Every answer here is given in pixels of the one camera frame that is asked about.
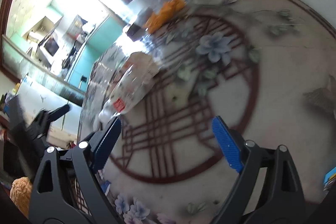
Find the person's left hand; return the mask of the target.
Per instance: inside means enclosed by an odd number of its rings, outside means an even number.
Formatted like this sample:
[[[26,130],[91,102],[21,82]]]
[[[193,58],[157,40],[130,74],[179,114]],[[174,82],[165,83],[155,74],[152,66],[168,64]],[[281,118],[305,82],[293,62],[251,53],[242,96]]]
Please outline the person's left hand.
[[[29,205],[33,185],[28,177],[17,178],[13,181],[10,190],[10,199],[20,212],[28,218]]]

